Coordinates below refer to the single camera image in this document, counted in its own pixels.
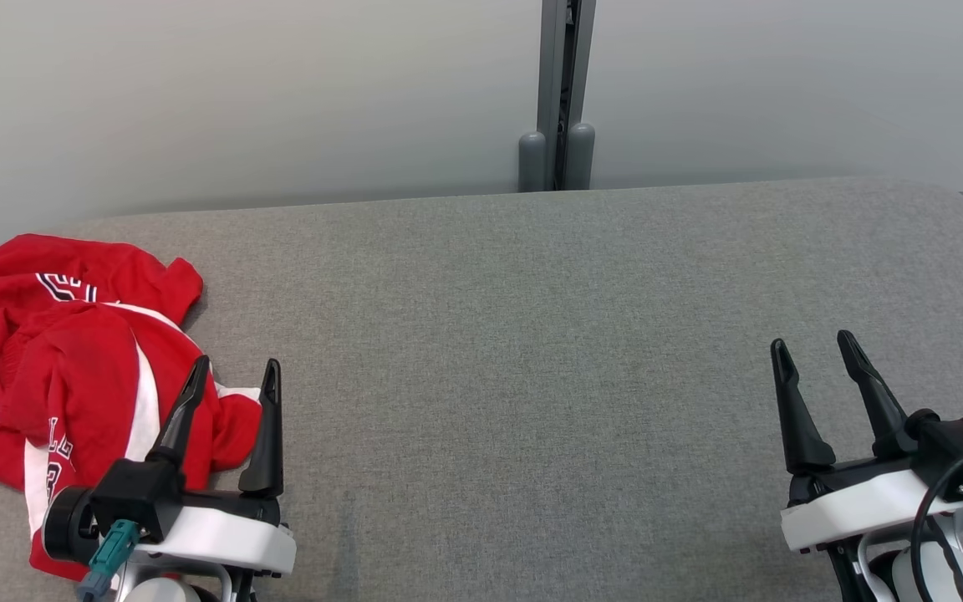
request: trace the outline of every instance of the red garment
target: red garment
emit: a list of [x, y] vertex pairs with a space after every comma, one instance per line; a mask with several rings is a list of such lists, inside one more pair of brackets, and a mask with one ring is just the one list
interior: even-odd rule
[[[81, 564], [43, 551], [43, 515], [69, 485], [92, 487], [119, 457], [142, 460], [201, 351], [179, 324], [202, 293], [129, 244], [24, 235], [0, 247], [0, 483], [24, 491], [31, 564], [70, 579]], [[213, 378], [191, 424], [187, 488], [240, 465], [255, 442], [257, 389]]]

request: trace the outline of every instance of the white partition panel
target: white partition panel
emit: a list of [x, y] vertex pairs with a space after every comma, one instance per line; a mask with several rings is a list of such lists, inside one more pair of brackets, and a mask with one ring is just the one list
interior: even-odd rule
[[890, 174], [963, 191], [963, 3], [596, 0], [593, 188]]
[[540, 0], [0, 0], [0, 241], [160, 209], [515, 190]]

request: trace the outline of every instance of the black cable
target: black cable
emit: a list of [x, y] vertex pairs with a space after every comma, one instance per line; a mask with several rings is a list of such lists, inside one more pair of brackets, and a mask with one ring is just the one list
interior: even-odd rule
[[952, 477], [962, 468], [963, 457], [953, 462], [946, 469], [946, 472], [941, 473], [939, 479], [936, 479], [931, 487], [928, 487], [928, 492], [924, 494], [924, 499], [921, 500], [920, 507], [916, 510], [916, 518], [913, 519], [913, 533], [909, 536], [909, 545], [912, 546], [909, 551], [912, 557], [909, 560], [912, 561], [913, 582], [916, 584], [916, 592], [920, 594], [922, 602], [934, 602], [930, 592], [928, 592], [928, 584], [924, 580], [924, 565], [922, 565], [924, 558], [920, 556], [920, 545], [924, 542], [924, 525], [928, 518], [928, 511], [931, 509], [931, 503], [943, 492]]
[[935, 521], [934, 517], [928, 517], [928, 526], [931, 527], [931, 530], [934, 531], [936, 536], [939, 536], [939, 545], [943, 549], [943, 556], [946, 557], [946, 563], [953, 573], [953, 583], [956, 585], [956, 594], [958, 594], [960, 602], [963, 602], [963, 572], [960, 571], [960, 564], [956, 561], [953, 548], [950, 546], [948, 538], [946, 538], [946, 533], [943, 533], [943, 529], [939, 526], [939, 521]]

